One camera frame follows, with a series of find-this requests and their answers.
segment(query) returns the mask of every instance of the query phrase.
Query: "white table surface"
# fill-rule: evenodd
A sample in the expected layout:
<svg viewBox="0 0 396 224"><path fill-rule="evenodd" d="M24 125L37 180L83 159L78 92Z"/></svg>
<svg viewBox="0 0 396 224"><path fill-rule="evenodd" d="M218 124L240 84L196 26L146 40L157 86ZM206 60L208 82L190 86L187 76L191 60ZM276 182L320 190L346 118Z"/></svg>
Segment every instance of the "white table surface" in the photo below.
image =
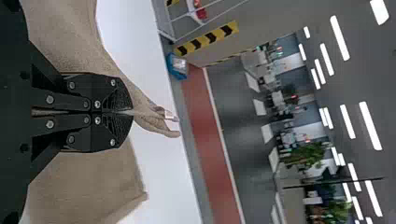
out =
<svg viewBox="0 0 396 224"><path fill-rule="evenodd" d="M147 96L176 112L151 1L116 2L98 1L106 49ZM178 124L170 128L179 130ZM130 137L149 199L120 223L202 223L182 138L148 133L137 125Z"/></svg>
<svg viewBox="0 0 396 224"><path fill-rule="evenodd" d="M272 94L272 98L275 106L280 106L285 104L285 100L283 99L282 91L274 91Z"/></svg>

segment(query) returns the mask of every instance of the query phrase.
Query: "warning stripe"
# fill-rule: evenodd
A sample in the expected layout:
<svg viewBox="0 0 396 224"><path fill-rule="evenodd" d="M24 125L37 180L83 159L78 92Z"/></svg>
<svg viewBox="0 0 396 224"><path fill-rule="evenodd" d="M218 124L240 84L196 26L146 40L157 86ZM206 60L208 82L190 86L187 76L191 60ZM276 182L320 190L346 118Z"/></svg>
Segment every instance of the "warning stripe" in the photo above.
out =
<svg viewBox="0 0 396 224"><path fill-rule="evenodd" d="M239 33L236 21L231 21L218 29L215 29L205 35L198 36L191 41L186 42L175 48L175 54L178 56L186 56L198 49L203 49L211 44L219 42L230 35Z"/></svg>
<svg viewBox="0 0 396 224"><path fill-rule="evenodd" d="M165 4L167 7L172 6L173 4L178 3L180 0L165 0Z"/></svg>
<svg viewBox="0 0 396 224"><path fill-rule="evenodd" d="M210 67L210 66L216 65L216 64L218 64L218 63L223 63L223 62L228 61L228 60L230 60L230 59L232 59L232 58L239 57L239 56L241 56L241 55L243 55L243 54L245 54L245 53L247 53L247 52L254 52L254 51L256 51L256 48L253 48L253 49L245 49L245 50L242 50L242 51L240 51L240 52L238 52L238 53L232 54L231 56L228 56L228 57L223 58L223 59L221 59L221 60L218 60L218 61L215 61L215 62L213 62L213 63L210 63L210 64L208 64L208 65L205 66L205 67Z"/></svg>

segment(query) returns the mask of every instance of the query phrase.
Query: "bolt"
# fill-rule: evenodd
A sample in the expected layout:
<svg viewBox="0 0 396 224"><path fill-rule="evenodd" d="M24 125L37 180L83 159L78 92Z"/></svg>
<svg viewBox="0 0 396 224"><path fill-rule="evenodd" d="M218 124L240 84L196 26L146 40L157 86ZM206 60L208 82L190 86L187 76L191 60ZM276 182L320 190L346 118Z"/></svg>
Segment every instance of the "bolt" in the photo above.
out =
<svg viewBox="0 0 396 224"><path fill-rule="evenodd" d="M84 101L84 108L88 108L88 106L90 106L90 103L88 103L88 101Z"/></svg>
<svg viewBox="0 0 396 224"><path fill-rule="evenodd" d="M49 120L49 121L47 121L46 126L48 129L52 129L53 126L55 126L55 123L53 122L53 120Z"/></svg>
<svg viewBox="0 0 396 224"><path fill-rule="evenodd" d="M76 83L74 83L74 82L69 82L69 88L70 88L70 90L75 89L75 88L76 88Z"/></svg>
<svg viewBox="0 0 396 224"><path fill-rule="evenodd" d="M54 100L55 99L53 98L53 96L51 96L51 95L47 96L47 99L46 99L47 104L52 105Z"/></svg>
<svg viewBox="0 0 396 224"><path fill-rule="evenodd" d="M102 121L102 120L101 120L99 117L96 117L96 119L95 119L95 124L100 124L101 121Z"/></svg>
<svg viewBox="0 0 396 224"><path fill-rule="evenodd" d="M29 151L29 145L22 144L20 147L20 151L21 151L21 153L25 153L25 152Z"/></svg>
<svg viewBox="0 0 396 224"><path fill-rule="evenodd" d="M84 123L88 124L90 122L90 118L89 117L85 117L84 118Z"/></svg>
<svg viewBox="0 0 396 224"><path fill-rule="evenodd" d="M95 101L95 108L99 109L100 108L100 101Z"/></svg>
<svg viewBox="0 0 396 224"><path fill-rule="evenodd" d="M67 139L67 141L69 142L69 143L74 143L75 142L75 137L73 136L73 135L70 135L69 137L68 137L68 139Z"/></svg>

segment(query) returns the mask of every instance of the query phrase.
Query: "beige cloth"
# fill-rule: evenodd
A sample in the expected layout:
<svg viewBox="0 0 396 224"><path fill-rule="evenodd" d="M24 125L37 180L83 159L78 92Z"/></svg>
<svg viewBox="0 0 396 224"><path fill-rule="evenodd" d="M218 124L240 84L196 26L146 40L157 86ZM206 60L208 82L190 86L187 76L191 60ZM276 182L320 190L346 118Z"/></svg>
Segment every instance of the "beige cloth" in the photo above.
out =
<svg viewBox="0 0 396 224"><path fill-rule="evenodd" d="M29 38L61 72L120 77L143 128L178 137L156 106L116 66L96 27L96 0L21 0ZM94 154L59 154L31 183L21 223L117 223L147 199L131 142Z"/></svg>

